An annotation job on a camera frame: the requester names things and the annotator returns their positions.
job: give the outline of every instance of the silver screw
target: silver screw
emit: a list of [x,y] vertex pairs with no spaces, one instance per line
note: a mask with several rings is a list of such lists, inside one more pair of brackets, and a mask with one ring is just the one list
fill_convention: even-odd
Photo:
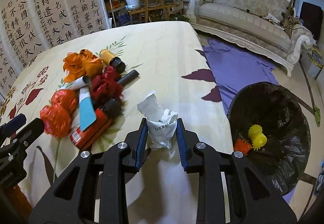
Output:
[[237,158],[242,158],[243,157],[243,153],[240,152],[240,151],[235,151],[234,152],[234,156],[237,157]]
[[127,143],[121,142],[117,146],[118,146],[119,149],[125,149],[127,147]]
[[204,143],[196,143],[196,147],[198,148],[198,149],[205,149],[206,148],[206,145],[204,144]]
[[83,151],[83,152],[80,154],[80,156],[81,156],[82,158],[87,158],[89,155],[90,155],[90,152],[89,152],[89,151]]

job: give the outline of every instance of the trash can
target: trash can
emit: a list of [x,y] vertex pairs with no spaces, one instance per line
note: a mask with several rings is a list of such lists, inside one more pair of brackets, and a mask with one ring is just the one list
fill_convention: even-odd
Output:
[[269,82],[243,88],[233,99],[227,117],[233,145],[250,141],[249,128],[263,128],[267,143],[251,149],[247,158],[263,172],[281,195],[288,194],[304,172],[310,152],[310,130],[299,103],[288,89]]

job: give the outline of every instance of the cream tablecloth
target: cream tablecloth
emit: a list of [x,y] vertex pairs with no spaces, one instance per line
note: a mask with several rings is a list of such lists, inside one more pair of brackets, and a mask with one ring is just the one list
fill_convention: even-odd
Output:
[[[62,60],[68,52],[86,48],[99,53],[111,44],[122,45],[126,69],[137,66],[140,78],[125,87],[124,115],[94,143],[93,153],[107,150],[138,129],[143,116],[137,104],[151,90],[156,91],[164,108],[179,112],[186,129],[196,132],[201,141],[218,151],[232,153],[229,122],[220,98],[215,96],[216,84],[201,55],[197,34],[185,22],[104,30],[42,52],[14,83],[0,113],[1,123],[19,113],[26,115],[27,123],[39,117],[39,111],[62,86]],[[77,115],[72,125],[77,127],[78,123]],[[195,223],[198,176],[183,171],[175,138],[172,144],[171,150],[152,151],[141,171],[127,183],[130,223]],[[19,186],[34,206],[53,182],[54,172],[59,176],[77,156],[78,149],[69,137],[58,140],[43,133],[27,153],[27,177]]]

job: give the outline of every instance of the sofa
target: sofa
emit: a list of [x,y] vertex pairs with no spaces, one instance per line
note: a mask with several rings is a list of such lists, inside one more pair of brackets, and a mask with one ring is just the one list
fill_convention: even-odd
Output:
[[272,14],[278,20],[290,0],[182,0],[188,2],[186,16],[194,29],[264,55],[287,69],[291,77],[301,49],[313,46],[312,33],[294,25],[292,35],[259,16]]

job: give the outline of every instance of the barcode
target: barcode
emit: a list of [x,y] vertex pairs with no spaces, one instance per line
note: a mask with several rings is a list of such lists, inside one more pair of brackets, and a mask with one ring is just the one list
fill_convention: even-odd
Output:
[[79,135],[79,133],[77,131],[75,131],[73,134],[72,134],[72,138],[73,140],[77,143],[80,139],[81,139],[81,136]]

